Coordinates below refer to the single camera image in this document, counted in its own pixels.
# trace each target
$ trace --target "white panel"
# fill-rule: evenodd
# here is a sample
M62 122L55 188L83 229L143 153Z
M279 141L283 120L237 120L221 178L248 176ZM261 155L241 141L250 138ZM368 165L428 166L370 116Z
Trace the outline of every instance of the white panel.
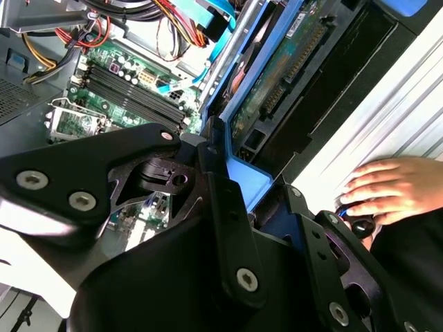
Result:
M312 212L333 210L361 164L443 154L442 81L443 9L293 182Z

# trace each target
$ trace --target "green circuit board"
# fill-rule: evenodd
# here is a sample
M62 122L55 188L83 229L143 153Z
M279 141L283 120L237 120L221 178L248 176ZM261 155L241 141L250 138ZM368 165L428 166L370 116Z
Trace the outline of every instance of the green circuit board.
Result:
M307 52L303 52L303 48L315 44L316 40L307 43L307 36L315 39L323 35L325 28L319 24L319 19L325 2L326 0L311 0L301 8L277 51L234 115L230 123L233 151L240 148L242 140L261 112L266 109L272 110L283 96L285 88L278 82L285 78L293 79L303 64L302 59L305 60L308 55Z
M130 128L148 123L145 119L108 102L86 89L71 87L68 98L80 106L105 114L115 126L120 128Z
M121 71L125 75L131 75L132 78L138 80L137 86L158 94L167 102L183 107L189 115L198 111L196 99L199 97L199 92L197 88L191 87L166 94L159 93L157 89L159 86L177 83L181 77L173 75L168 69L154 62L145 61L131 54L112 42L92 48L86 54L86 58L116 75Z
M130 110L126 110L109 100L106 100L99 95L82 87L81 77L82 70L85 70L90 64L96 64L99 67L107 70L110 74L114 74L125 79L126 75L130 75L131 83L139 88L155 93L160 99L174 107L182 110L186 115L185 129L180 130L180 133L199 133L201 130L201 115L198 112L198 105L196 99L199 96L199 91L196 87L186 88L182 91L174 91L167 94L158 92L158 87L164 84L173 84L181 80L181 77L173 75L169 69L150 61L148 58L140 58L123 46L108 41L98 48L91 48L85 55L80 56L78 66L76 69L76 81L68 88L67 98L77 105L101 113L107 117L112 123L108 130L130 128L136 125L143 125L148 123L146 119L136 115ZM67 109L73 111L80 111L76 107L64 105ZM89 127L85 123L76 123L80 121L79 116L64 113L60 118L57 131L73 138L82 138L94 134L94 131L88 130Z

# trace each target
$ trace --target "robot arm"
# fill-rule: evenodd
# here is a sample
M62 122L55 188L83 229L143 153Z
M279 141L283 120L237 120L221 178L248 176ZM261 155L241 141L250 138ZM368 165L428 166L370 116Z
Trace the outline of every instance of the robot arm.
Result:
M211 118L197 146L146 124L0 160L0 224L74 251L113 211L172 195L166 231L85 279L69 331L437 330L336 214L312 216L291 186L265 197L257 220L274 222L252 230L224 125Z

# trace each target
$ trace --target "black knob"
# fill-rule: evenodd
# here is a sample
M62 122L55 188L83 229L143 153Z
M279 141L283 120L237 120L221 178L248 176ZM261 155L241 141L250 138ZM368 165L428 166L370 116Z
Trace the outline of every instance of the black knob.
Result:
M362 202L342 205L337 209L336 214L351 225L351 231L359 239L365 239L366 237L370 237L375 231L373 216L348 216L346 213L347 209L358 204L362 204Z

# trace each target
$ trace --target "red wire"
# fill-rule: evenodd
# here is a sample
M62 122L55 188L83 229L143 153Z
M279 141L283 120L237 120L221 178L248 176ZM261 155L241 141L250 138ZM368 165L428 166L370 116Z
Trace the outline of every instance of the red wire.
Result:
M107 24L108 24L108 26L106 29L106 34L99 43L93 44L94 42L98 41L102 37L102 23L100 22L100 20L98 20L98 36L93 41L91 41L91 43L85 43L83 41L79 41L76 44L76 46L83 46L83 47L87 47L87 48L95 48L95 47L102 46L106 42L106 40L108 39L110 30L111 30L111 28L110 28L111 27L111 19L109 17L107 17ZM57 36L61 40L63 40L65 43L69 43L69 41L72 39L71 36L66 31L64 31L60 28L55 29L55 33L57 33Z
M159 0L161 3L162 3L162 5L164 5L165 7L168 7L179 19L180 19L180 21L181 21L181 23L184 25L184 26L186 26L186 28L188 29L188 32L189 33L192 33L192 37L193 37L193 39L194 39L194 42L196 42L196 44L197 45L200 45L200 46L204 46L200 41L199 41L199 38L198 38L198 36L195 34L195 32L194 32L194 30L193 29L191 29L191 27L189 27L189 25L186 23L186 20L180 15L180 13L179 12L177 12L177 10L175 9L175 7L169 2L169 1L166 1L166 0Z

